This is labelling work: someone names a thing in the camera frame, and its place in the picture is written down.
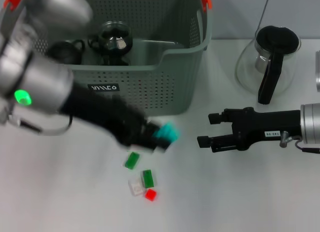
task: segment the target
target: glass coffee pot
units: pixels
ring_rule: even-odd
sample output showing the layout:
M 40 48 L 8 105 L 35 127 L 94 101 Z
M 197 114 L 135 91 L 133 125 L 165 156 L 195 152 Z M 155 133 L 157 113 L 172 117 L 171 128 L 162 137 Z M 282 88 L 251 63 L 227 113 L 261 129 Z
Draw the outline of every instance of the glass coffee pot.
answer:
M 300 47 L 299 37 L 288 28 L 259 29 L 237 62 L 238 82 L 257 94 L 259 103 L 269 104 L 273 95 L 279 95 L 291 84 Z

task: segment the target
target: coffee pot handle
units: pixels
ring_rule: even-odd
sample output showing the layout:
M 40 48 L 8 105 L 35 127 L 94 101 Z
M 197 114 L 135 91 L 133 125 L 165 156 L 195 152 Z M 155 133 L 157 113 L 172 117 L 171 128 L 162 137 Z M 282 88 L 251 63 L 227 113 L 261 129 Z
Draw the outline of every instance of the coffee pot handle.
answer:
M 269 104 L 281 75 L 283 54 L 273 53 L 270 57 L 258 92 L 258 102 Z

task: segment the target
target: label sticker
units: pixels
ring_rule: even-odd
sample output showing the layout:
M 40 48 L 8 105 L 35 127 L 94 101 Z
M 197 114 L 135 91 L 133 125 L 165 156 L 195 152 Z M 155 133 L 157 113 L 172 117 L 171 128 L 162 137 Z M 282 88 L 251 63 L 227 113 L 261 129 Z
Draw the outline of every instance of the label sticker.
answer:
M 280 131 L 267 131 L 264 132 L 264 135 L 267 137 L 281 137 Z
M 119 92 L 120 87 L 118 83 L 109 84 L 88 84 L 90 91 L 94 92 Z

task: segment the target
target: green indicator light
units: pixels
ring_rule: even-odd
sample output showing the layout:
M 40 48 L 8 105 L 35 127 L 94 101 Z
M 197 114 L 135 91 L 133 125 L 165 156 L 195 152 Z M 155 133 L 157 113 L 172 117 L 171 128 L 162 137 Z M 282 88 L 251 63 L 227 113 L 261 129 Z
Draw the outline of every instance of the green indicator light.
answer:
M 30 94 L 25 90 L 17 90 L 14 93 L 14 97 L 19 104 L 29 106 L 32 104 Z

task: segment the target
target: black lid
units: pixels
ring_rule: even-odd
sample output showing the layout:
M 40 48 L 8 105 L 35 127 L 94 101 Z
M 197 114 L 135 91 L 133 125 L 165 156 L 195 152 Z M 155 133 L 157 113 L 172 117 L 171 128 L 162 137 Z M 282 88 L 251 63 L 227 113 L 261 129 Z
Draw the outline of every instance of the black lid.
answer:
M 256 36 L 256 42 L 270 53 L 277 52 L 283 55 L 294 53 L 300 44 L 299 38 L 293 31 L 274 26 L 262 28 Z

